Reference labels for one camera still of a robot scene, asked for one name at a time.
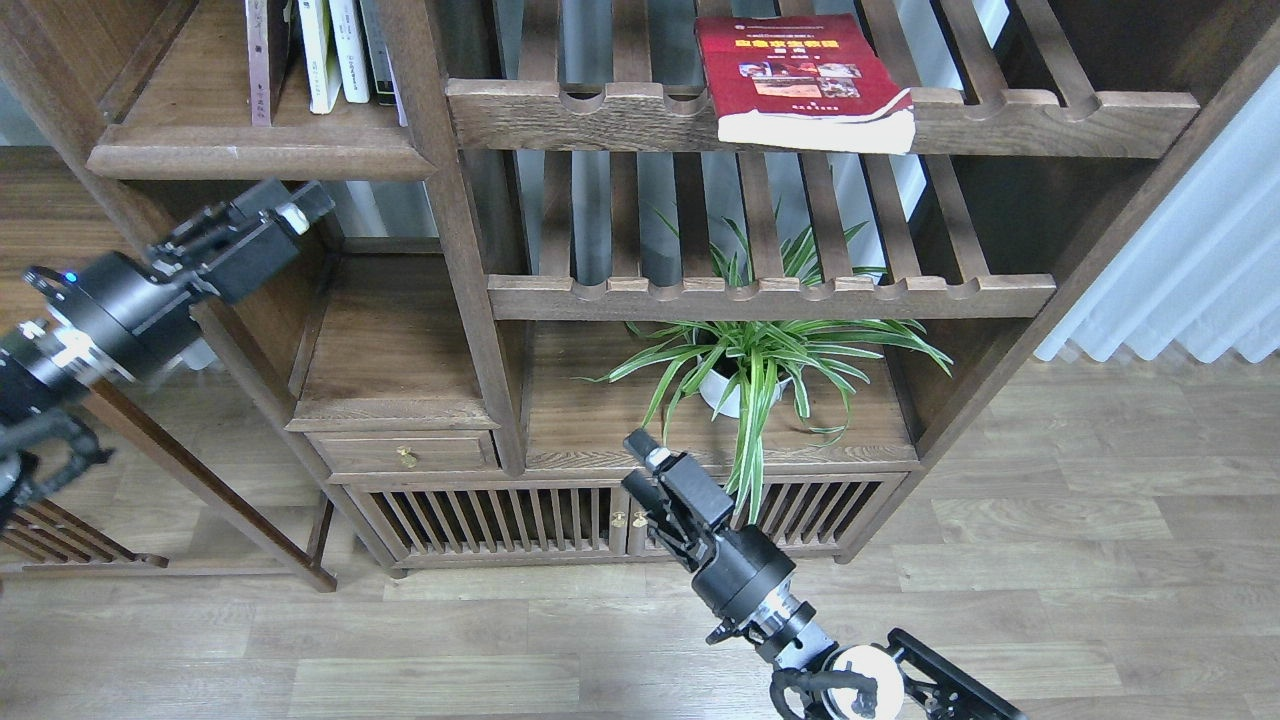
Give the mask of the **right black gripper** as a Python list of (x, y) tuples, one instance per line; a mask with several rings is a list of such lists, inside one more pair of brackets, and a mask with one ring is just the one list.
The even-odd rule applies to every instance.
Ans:
[(671, 451), (644, 429), (623, 446), (640, 462), (622, 486), (641, 507), (646, 537), (695, 571), (692, 591), (717, 618), (746, 620), (795, 561), (759, 527), (727, 527), (735, 503), (691, 454)]

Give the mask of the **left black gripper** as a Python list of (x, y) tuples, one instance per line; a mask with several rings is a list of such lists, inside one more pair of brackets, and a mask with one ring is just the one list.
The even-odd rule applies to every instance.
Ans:
[(29, 266), (23, 279), (46, 299), (55, 324), (20, 327), (24, 384), (90, 386), (113, 372), (134, 380), (159, 370), (197, 341), (193, 305), (214, 295), (236, 304), (256, 291), (334, 206), (317, 181), (291, 191), (265, 179), (148, 246), (152, 269), (115, 251), (79, 272)]

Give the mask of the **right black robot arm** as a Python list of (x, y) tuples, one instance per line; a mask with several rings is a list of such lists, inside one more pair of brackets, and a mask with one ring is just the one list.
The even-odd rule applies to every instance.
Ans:
[(689, 454), (645, 430), (625, 447), (639, 469), (623, 487), (649, 536), (691, 573), (719, 619), (712, 644), (748, 641), (772, 669), (769, 697), (783, 719), (895, 719), (906, 700), (929, 719), (1019, 719), (1021, 710), (896, 628), (886, 644), (844, 647), (791, 591), (794, 561), (759, 528), (735, 528), (735, 503)]

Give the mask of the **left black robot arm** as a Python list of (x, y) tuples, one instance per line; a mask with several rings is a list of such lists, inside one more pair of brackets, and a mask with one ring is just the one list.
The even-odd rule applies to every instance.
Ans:
[(22, 323), (3, 338), (3, 518), (110, 459), (68, 413), (92, 383), (133, 380), (178, 356), (198, 338), (196, 304), (237, 304), (255, 292), (334, 206), (316, 181), (292, 191), (266, 179), (193, 214), (148, 246), (145, 263), (111, 251), (78, 272), (28, 268), (26, 282), (52, 320)]

